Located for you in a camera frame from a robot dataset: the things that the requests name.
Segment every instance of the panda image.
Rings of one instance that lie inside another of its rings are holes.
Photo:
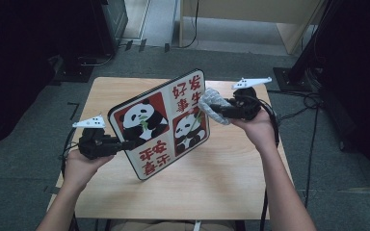
[[[122,135],[128,141],[134,141],[136,147],[161,135],[168,126],[167,119],[156,111],[149,99],[131,107],[119,117],[122,122]]]
[[[181,154],[189,147],[195,146],[203,139],[205,134],[205,130],[200,126],[198,113],[181,118],[176,124],[174,132],[176,155]]]

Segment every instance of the panda sign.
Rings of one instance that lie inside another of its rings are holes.
[[[204,94],[201,70],[194,70],[110,110],[121,141],[134,141],[125,153],[141,180],[172,164],[209,137],[207,115],[198,107]]]

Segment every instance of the person's left hand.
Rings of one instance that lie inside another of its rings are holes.
[[[80,193],[97,170],[113,158],[114,155],[89,160],[79,150],[70,151],[66,160],[65,181],[62,187]]]

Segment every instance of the black cable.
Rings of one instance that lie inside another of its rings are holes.
[[[266,223],[266,213],[267,213],[267,205],[269,204],[267,199],[267,190],[264,190],[264,200],[263,200],[263,208],[262,208],[262,214],[260,217],[260,231],[264,230],[264,225]]]
[[[273,110],[273,108],[264,100],[258,99],[260,106],[266,111],[266,113],[269,115],[270,121],[273,126],[273,130],[275,131],[275,142],[276,142],[276,147],[278,147],[279,144],[279,138],[278,138],[278,122],[276,119],[276,113]],[[262,213],[260,217],[260,231],[264,230],[264,225],[266,223],[266,214],[267,214],[267,207],[268,207],[268,197],[267,197],[267,189],[264,190],[264,200],[263,200],[263,208],[262,208]]]
[[[95,231],[98,231],[98,219],[95,220],[95,228],[94,228]]]
[[[77,58],[77,60],[80,61],[80,59],[82,58],[86,58],[86,57],[79,57]],[[100,63],[100,64],[80,64],[81,66],[101,66],[101,65],[104,65],[104,64],[107,64],[111,59],[113,58],[113,55],[109,55],[109,58],[104,61],[103,63]]]
[[[78,144],[76,143],[76,144],[74,144],[73,146],[70,146],[70,147],[66,148],[66,149],[65,149],[65,151],[68,151],[68,150],[70,150],[71,148],[76,147],[77,145],[78,145]]]
[[[241,98],[248,98],[256,102],[257,104],[261,105],[260,99],[248,96],[248,95],[242,95],[242,94],[233,94],[234,97],[241,97]]]
[[[310,182],[311,182],[311,164],[312,164],[312,155],[313,155],[313,150],[314,150],[314,141],[315,141],[315,135],[317,131],[317,121],[318,121],[318,113],[319,109],[321,107],[321,102],[316,100],[316,98],[319,98],[320,95],[318,93],[308,93],[308,94],[303,94],[303,93],[297,93],[297,92],[290,92],[290,91],[279,91],[279,90],[268,90],[270,93],[279,93],[279,94],[286,94],[286,95],[292,95],[292,96],[299,96],[303,97],[303,103],[305,105],[304,109],[301,109],[300,111],[292,114],[292,115],[285,115],[280,119],[282,121],[283,119],[286,118],[291,118],[293,116],[299,115],[302,112],[308,110],[308,109],[315,109],[315,118],[314,118],[314,128],[313,128],[313,134],[311,138],[311,145],[310,145],[310,151],[308,155],[308,164],[307,164],[307,179],[306,179],[306,184],[305,184],[305,193],[304,193],[304,206],[307,208],[308,204],[308,198],[309,198],[309,189],[310,189]],[[307,103],[307,100],[310,99],[313,101],[312,105],[309,105]]]
[[[65,145],[63,146],[63,152],[62,152],[61,155],[59,155],[59,159],[62,160],[61,171],[62,171],[62,176],[64,178],[65,178],[65,168],[66,168],[66,156],[65,156],[65,152],[70,149],[70,148],[67,148],[67,147],[68,147],[68,144],[70,143],[71,136],[74,134],[75,131],[76,131],[76,128],[73,127],[73,128],[71,128],[70,132],[68,132]]]
[[[197,1],[197,12],[195,13],[195,35],[194,35],[194,39],[192,39],[191,43],[189,43],[188,45],[181,46],[179,48],[182,48],[182,49],[188,48],[192,44],[194,44],[195,39],[197,39],[197,34],[198,34],[198,12],[199,12],[199,0]]]
[[[312,135],[312,138],[311,138],[310,154],[308,156],[307,182],[306,182],[306,185],[305,185],[305,198],[304,198],[305,208],[307,208],[307,204],[308,204],[308,193],[309,193],[309,189],[310,189],[310,177],[311,177],[311,163],[312,163],[312,154],[313,154],[313,149],[314,149],[315,134],[316,134],[316,130],[317,130],[318,111],[319,111],[319,107],[317,107],[317,109],[315,111],[314,129],[313,129],[313,135]]]
[[[318,89],[322,87],[322,84],[318,81],[319,77],[318,74],[314,73],[312,68],[307,68],[305,70],[305,76],[308,78],[308,80],[311,82],[311,84]]]

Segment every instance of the table top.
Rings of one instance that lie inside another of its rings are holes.
[[[166,79],[94,80],[81,119],[107,115],[114,106]],[[222,97],[232,97],[234,82],[206,81]],[[254,87],[270,103],[264,85]],[[81,193],[78,218],[260,219],[265,182],[260,156],[240,128],[210,119],[209,139],[146,181],[141,181],[125,153],[103,166]],[[77,129],[78,141],[83,129]],[[106,134],[114,131],[106,121]],[[282,144],[281,159],[290,174]],[[63,183],[60,175],[57,186]]]

